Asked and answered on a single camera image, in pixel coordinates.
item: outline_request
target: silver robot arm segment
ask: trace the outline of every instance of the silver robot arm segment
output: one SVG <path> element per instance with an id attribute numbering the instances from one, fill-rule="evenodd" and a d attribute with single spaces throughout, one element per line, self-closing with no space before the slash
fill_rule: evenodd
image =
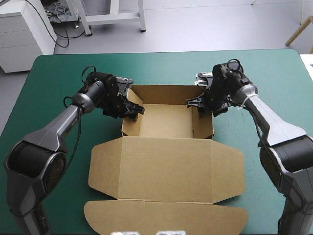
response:
<path id="1" fill-rule="evenodd" d="M 195 84 L 204 93 L 188 100 L 188 106 L 199 112 L 211 111 L 216 117 L 230 106 L 242 106 L 250 112 L 260 138 L 262 166 L 286 197 L 278 234 L 308 235 L 313 222 L 312 138 L 302 128 L 285 122 L 258 97 L 258 89 L 236 59 L 214 66 L 213 76 L 198 73 Z"/>

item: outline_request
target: white desk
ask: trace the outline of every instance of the white desk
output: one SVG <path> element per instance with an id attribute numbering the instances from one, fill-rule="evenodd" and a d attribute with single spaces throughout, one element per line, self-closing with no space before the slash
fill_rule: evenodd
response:
<path id="1" fill-rule="evenodd" d="M 300 56 L 313 81 L 313 67 L 311 66 L 313 65 L 313 54 L 300 55 Z"/>
<path id="2" fill-rule="evenodd" d="M 29 0 L 39 11 L 52 37 L 54 30 L 40 0 Z M 0 7 L 0 66 L 5 72 L 28 71 L 35 59 L 53 54 L 55 43 L 34 8 L 23 0 Z"/>

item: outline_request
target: green tabletop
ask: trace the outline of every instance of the green tabletop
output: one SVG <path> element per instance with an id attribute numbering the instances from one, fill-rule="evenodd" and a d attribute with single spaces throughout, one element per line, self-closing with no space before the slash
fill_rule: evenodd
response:
<path id="1" fill-rule="evenodd" d="M 259 88 L 260 98 L 283 119 L 313 135 L 313 82 L 294 50 L 241 50 L 134 54 L 76 54 L 40 56 L 16 102 L 0 137 L 0 159 L 25 134 L 42 128 L 62 110 L 63 97 L 82 86 L 81 72 L 87 65 L 98 71 L 133 78 L 135 84 L 193 84 L 195 75 L 211 71 L 215 64 L 231 58 L 241 61 L 245 74 Z M 245 154 L 246 191 L 220 202 L 249 212 L 245 234 L 276 233 L 284 197 L 272 185 L 259 162 L 258 137 L 245 110 L 230 108 L 214 118 L 214 139 Z M 89 200 L 110 199 L 88 186 L 91 149 L 120 137 L 121 120 L 103 116 L 97 109 L 82 118 L 82 136 L 76 156 L 66 175 L 44 201 L 54 233 L 95 233 L 84 218 Z M 77 129 L 67 139 L 73 148 Z M 0 233 L 19 233 L 6 204 L 7 176 L 0 167 Z"/>

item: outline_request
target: box flap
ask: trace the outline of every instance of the box flap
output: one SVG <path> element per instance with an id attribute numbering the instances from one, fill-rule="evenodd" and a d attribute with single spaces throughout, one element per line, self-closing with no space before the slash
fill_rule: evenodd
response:
<path id="1" fill-rule="evenodd" d="M 145 104 L 187 105 L 187 99 L 203 93 L 195 85 L 133 85 L 132 90 Z"/>
<path id="2" fill-rule="evenodd" d="M 236 148 L 211 141 L 213 203 L 243 194 L 245 157 Z"/>
<path id="3" fill-rule="evenodd" d="M 131 90 L 127 91 L 127 99 L 135 104 L 142 106 L 142 100 Z M 124 118 L 122 124 L 122 134 L 124 136 L 139 136 L 140 125 L 141 125 L 142 115 L 138 114 L 137 121 L 133 121 L 130 118 Z"/>
<path id="4" fill-rule="evenodd" d="M 134 85 L 128 92 L 128 99 L 145 108 L 145 114 L 138 121 L 123 120 L 124 136 L 160 138 L 212 137 L 211 112 L 201 117 L 197 108 L 187 108 L 187 99 L 201 95 L 197 86 L 185 85 Z"/>
<path id="5" fill-rule="evenodd" d="M 201 115 L 196 107 L 192 107 L 193 138 L 206 139 L 214 135 L 213 114 L 204 112 Z"/>
<path id="6" fill-rule="evenodd" d="M 244 178 L 242 153 L 212 140 L 122 137 L 93 148 L 89 185 L 118 199 L 214 203 L 241 194 Z"/>
<path id="7" fill-rule="evenodd" d="M 88 184 L 91 188 L 117 198 L 119 191 L 122 138 L 95 146 L 91 155 Z"/>
<path id="8" fill-rule="evenodd" d="M 247 223 L 242 208 L 196 203 L 89 201 L 84 206 L 89 225 L 101 235 L 136 231 L 186 231 L 187 235 L 238 235 Z"/>

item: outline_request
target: cardboard box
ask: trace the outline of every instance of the cardboard box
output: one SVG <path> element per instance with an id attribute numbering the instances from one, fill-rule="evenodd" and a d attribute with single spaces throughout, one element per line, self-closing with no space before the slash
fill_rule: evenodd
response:
<path id="1" fill-rule="evenodd" d="M 117 200 L 89 201 L 84 213 L 99 234 L 185 231 L 238 235 L 244 209 L 214 205 L 245 190 L 241 151 L 211 138 L 212 115 L 187 108 L 195 86 L 141 85 L 129 100 L 145 107 L 137 122 L 124 119 L 123 137 L 92 150 L 89 186 Z"/>

